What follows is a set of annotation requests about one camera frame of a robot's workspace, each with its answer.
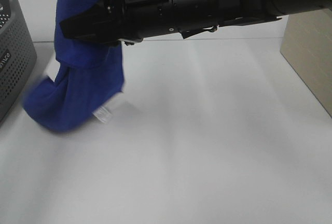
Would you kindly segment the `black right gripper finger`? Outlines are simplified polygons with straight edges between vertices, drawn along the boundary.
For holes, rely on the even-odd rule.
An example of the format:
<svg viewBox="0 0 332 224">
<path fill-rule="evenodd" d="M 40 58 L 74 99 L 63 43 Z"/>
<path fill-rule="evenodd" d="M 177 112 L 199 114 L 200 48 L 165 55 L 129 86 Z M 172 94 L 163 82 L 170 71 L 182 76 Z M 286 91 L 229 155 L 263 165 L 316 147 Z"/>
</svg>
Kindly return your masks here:
<svg viewBox="0 0 332 224">
<path fill-rule="evenodd" d="M 118 44 L 122 7 L 100 0 L 89 9 L 60 22 L 67 39 L 95 44 Z"/>
</svg>

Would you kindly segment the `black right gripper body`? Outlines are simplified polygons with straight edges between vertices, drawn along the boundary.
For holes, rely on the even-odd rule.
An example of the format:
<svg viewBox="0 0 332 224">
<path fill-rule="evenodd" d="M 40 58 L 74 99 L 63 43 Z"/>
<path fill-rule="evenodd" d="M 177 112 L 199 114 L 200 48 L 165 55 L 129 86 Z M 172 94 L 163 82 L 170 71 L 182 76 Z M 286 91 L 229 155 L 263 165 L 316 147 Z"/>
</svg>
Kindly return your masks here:
<svg viewBox="0 0 332 224">
<path fill-rule="evenodd" d="M 104 0 L 103 43 L 129 45 L 182 31 L 179 0 Z"/>
</svg>

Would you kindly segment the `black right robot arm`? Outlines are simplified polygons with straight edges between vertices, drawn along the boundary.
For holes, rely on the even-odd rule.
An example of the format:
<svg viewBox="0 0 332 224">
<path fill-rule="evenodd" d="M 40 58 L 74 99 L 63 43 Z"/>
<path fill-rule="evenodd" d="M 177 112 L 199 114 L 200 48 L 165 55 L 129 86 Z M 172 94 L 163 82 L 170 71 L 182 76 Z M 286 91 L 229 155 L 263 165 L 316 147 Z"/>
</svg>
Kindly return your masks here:
<svg viewBox="0 0 332 224">
<path fill-rule="evenodd" d="M 331 0 L 100 0 L 60 27 L 68 39 L 133 45 L 148 37 L 180 33 L 185 39 L 330 7 Z"/>
</svg>

